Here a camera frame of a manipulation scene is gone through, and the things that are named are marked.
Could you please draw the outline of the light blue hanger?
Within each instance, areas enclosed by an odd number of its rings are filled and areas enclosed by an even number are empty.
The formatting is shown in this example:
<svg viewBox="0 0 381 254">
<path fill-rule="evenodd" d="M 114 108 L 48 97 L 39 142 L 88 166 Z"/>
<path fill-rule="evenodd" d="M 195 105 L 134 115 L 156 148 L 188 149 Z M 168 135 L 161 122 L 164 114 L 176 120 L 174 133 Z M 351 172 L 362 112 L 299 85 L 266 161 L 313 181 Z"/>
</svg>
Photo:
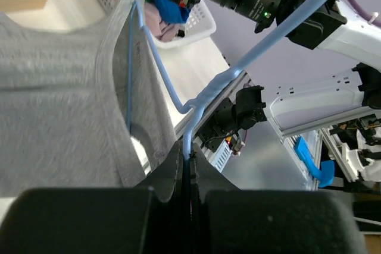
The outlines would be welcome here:
<svg viewBox="0 0 381 254">
<path fill-rule="evenodd" d="M 204 113 L 207 104 L 210 103 L 232 80 L 236 79 L 238 75 L 246 69 L 247 66 L 252 64 L 259 56 L 269 50 L 275 43 L 281 38 L 289 34 L 293 29 L 306 20 L 312 13 L 320 8 L 327 0 L 306 0 L 296 11 L 294 11 L 286 20 L 278 25 L 273 31 L 271 31 L 264 39 L 262 39 L 257 45 L 255 45 L 247 54 L 245 54 L 238 63 L 216 75 L 208 85 L 197 95 L 197 97 L 188 100 L 185 104 L 182 104 L 179 97 L 168 77 L 168 74 L 163 66 L 161 58 L 155 47 L 154 41 L 150 35 L 149 29 L 144 25 L 143 11 L 140 3 L 135 0 L 132 5 L 131 12 L 138 12 L 138 24 L 139 29 L 145 33 L 148 40 L 149 47 L 151 48 L 155 62 L 158 67 L 158 71 L 161 74 L 164 85 L 171 97 L 174 106 L 181 114 L 188 113 L 191 109 L 194 110 L 191 120 L 187 123 L 185 132 L 183 134 L 183 158 L 185 162 L 188 162 L 191 157 L 192 151 L 192 135 L 194 128 L 199 123 Z"/>
</svg>

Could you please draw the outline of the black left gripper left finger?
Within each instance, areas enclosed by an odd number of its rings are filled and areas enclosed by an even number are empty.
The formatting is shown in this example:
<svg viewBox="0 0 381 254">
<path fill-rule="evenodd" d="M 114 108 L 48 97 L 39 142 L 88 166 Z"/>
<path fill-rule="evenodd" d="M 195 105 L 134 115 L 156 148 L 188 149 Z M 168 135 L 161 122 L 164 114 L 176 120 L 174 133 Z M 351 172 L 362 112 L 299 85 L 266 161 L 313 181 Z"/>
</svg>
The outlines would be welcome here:
<svg viewBox="0 0 381 254">
<path fill-rule="evenodd" d="M 2 253 L 182 253 L 182 143 L 137 186 L 23 192 L 1 224 Z"/>
</svg>

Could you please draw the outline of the mauve pink tank top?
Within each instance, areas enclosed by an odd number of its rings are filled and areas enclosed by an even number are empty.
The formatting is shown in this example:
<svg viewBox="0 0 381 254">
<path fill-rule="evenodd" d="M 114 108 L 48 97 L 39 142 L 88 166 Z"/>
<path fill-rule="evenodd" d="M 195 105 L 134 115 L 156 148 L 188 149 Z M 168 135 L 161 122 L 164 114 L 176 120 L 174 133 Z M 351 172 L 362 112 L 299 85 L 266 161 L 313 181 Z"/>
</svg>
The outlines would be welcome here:
<svg viewBox="0 0 381 254">
<path fill-rule="evenodd" d="M 185 29 L 181 24 L 168 24 L 162 20 L 159 11 L 152 3 L 144 4 L 145 23 L 151 34 L 162 42 L 170 42 L 174 38 L 184 38 Z"/>
</svg>

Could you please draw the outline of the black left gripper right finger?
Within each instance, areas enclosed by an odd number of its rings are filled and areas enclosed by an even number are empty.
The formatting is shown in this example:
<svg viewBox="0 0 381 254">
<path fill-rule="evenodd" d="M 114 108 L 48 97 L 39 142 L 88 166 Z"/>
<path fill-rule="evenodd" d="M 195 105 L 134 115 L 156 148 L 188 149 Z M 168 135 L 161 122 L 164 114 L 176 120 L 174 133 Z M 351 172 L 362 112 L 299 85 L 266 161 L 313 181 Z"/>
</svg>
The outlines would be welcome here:
<svg viewBox="0 0 381 254">
<path fill-rule="evenodd" d="M 333 194 L 241 190 L 198 145 L 190 160 L 193 253 L 366 253 L 352 212 Z"/>
</svg>

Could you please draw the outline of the grey tank top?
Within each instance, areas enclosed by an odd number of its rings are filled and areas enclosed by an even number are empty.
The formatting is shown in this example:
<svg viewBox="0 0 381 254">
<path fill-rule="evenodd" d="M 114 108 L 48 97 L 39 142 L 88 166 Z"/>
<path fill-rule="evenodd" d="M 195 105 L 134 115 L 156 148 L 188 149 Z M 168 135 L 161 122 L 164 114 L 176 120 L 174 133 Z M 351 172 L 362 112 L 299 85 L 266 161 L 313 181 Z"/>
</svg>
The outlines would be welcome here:
<svg viewBox="0 0 381 254">
<path fill-rule="evenodd" d="M 134 0 L 70 33 L 1 15 L 1 196 L 34 187 L 132 187 L 175 142 Z"/>
</svg>

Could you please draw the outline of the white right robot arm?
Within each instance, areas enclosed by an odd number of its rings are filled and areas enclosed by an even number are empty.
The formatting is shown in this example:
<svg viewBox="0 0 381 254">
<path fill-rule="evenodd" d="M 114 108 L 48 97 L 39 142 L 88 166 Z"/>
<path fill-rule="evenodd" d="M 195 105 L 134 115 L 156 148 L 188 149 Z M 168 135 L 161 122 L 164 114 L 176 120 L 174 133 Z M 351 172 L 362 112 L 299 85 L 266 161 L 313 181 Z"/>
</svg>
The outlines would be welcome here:
<svg viewBox="0 0 381 254">
<path fill-rule="evenodd" d="M 171 0 L 190 8 L 200 0 Z M 283 135 L 328 126 L 380 108 L 380 29 L 340 0 L 211 0 L 255 22 L 255 32 L 276 28 L 238 63 L 215 76 L 188 105 L 200 118 L 206 104 L 283 37 L 308 49 L 325 49 L 357 60 L 359 71 L 281 87 L 269 104 L 250 102 L 238 121 L 275 121 Z"/>
</svg>

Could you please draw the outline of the blue tank top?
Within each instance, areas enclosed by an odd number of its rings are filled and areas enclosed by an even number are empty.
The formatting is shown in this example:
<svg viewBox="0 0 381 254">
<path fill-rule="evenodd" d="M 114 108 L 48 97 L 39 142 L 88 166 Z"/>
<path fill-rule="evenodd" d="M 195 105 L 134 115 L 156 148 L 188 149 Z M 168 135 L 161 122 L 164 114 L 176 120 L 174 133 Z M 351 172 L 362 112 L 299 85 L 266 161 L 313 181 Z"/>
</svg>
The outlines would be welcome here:
<svg viewBox="0 0 381 254">
<path fill-rule="evenodd" d="M 191 9 L 182 8 L 170 0 L 152 0 L 162 20 L 168 24 L 185 24 Z"/>
</svg>

